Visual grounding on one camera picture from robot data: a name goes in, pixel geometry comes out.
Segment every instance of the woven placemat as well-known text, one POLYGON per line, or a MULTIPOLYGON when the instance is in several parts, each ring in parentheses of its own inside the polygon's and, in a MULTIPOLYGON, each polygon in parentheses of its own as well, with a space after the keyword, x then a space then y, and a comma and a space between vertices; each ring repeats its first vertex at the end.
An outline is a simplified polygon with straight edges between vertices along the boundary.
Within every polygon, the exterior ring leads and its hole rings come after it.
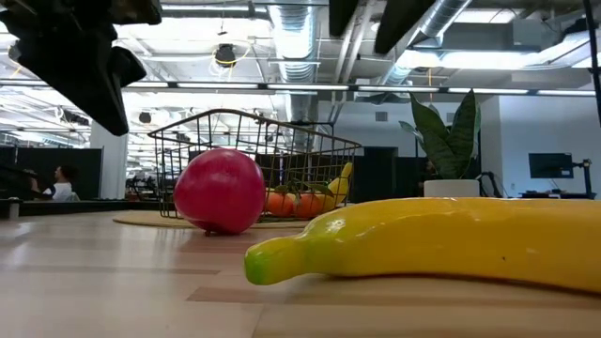
MULTIPOLYGON (((143 226, 159 226, 178 229, 195 229, 196 227, 188 223, 186 220, 178 220, 162 217, 159 211, 139 211, 132 210, 117 214, 113 218, 114 222, 143 225, 143 226)), ((306 221, 295 222, 274 222, 274 223, 257 223, 252 226, 253 229, 303 229, 307 225, 306 221)))

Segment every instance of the white pot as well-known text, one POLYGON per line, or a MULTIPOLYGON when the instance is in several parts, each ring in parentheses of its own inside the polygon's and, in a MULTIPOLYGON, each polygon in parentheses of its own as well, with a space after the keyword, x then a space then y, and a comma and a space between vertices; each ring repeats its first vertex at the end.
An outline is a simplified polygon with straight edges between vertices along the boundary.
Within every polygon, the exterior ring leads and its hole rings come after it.
POLYGON ((424 197, 480 197, 480 182, 475 179, 426 181, 424 197))

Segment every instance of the black wire basket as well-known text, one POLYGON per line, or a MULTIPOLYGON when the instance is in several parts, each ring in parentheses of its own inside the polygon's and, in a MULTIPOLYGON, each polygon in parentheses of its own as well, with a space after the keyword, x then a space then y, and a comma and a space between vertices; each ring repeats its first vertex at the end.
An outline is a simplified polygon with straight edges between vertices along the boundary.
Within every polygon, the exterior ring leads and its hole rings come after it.
POLYGON ((182 219, 173 203, 177 179, 194 157, 215 148, 236 149, 261 168, 266 209, 260 222, 306 219, 345 206, 350 202, 352 188, 349 168, 362 146, 314 131, 315 128, 312 124, 289 124, 238 110, 213 109, 152 131, 148 136, 155 142, 161 216, 182 219), (345 184, 334 184, 340 181, 345 184), (304 208, 311 212, 301 215, 269 210, 273 195, 289 196, 295 200, 295 206, 309 200, 310 205, 305 203, 304 208))

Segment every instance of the computer monitor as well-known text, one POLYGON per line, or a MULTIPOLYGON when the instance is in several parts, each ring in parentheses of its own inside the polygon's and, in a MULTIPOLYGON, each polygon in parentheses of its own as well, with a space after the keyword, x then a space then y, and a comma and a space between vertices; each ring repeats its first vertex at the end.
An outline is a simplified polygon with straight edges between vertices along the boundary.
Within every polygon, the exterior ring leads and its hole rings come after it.
POLYGON ((572 154, 529 154, 531 178, 574 178, 572 154))

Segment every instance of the exposed ductwork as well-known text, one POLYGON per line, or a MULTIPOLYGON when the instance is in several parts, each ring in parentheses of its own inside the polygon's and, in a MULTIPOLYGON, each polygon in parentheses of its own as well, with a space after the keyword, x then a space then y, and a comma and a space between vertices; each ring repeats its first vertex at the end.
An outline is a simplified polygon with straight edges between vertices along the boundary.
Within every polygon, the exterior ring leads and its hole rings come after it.
MULTIPOLYGON (((441 42, 442 34, 457 19, 471 0, 438 0, 423 17, 423 23, 410 43, 423 42, 429 38, 441 42)), ((408 78, 412 69, 399 67, 398 62, 382 77, 381 85, 400 85, 408 78)))
MULTIPOLYGON (((274 40, 278 57, 283 59, 312 59, 316 56, 317 18, 312 6, 270 6, 274 40)), ((280 64, 285 83, 312 83, 316 65, 299 62, 280 64)), ((286 109, 291 122, 317 122, 317 95, 288 95, 286 109)), ((313 144, 305 132, 294 135, 294 148, 304 151, 313 144)))

